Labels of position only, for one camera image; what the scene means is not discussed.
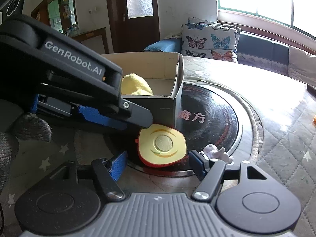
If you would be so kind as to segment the grey knit gloved hand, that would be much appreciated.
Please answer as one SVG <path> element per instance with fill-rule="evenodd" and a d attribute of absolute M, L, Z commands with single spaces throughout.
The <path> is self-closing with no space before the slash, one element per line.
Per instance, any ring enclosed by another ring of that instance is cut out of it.
<path fill-rule="evenodd" d="M 1 192 L 8 182 L 10 167 L 19 151 L 19 140 L 50 142 L 52 136 L 48 123 L 34 114 L 24 114 L 8 133 L 1 132 Z"/>

